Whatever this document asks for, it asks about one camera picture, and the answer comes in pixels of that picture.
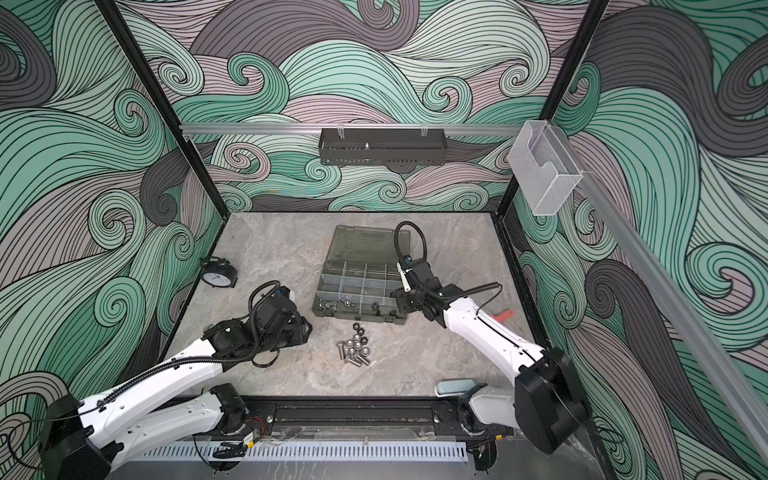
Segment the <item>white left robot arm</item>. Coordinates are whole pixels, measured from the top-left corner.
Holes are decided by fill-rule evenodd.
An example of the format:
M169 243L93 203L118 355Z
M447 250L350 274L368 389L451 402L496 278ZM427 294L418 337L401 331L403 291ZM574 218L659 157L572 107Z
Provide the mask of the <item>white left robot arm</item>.
M48 406L39 440L47 479L104 479L141 454L189 436L239 434L248 408L231 384L174 406L179 393L253 363L261 353L305 344L313 331L293 292L278 281L257 288L243 318L209 326L170 359L84 400L68 394Z

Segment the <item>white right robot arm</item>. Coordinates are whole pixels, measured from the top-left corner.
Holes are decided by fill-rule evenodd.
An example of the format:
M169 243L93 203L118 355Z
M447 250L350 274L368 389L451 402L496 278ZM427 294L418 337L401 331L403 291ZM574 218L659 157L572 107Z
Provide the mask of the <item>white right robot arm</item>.
M405 257L397 268L402 281L394 293L398 307L418 311L468 341L512 384L507 390L477 385L463 393L471 421L518 429L545 454L583 427L589 416L587 395L571 357L513 333L471 298L498 283L470 290L444 286L424 259Z

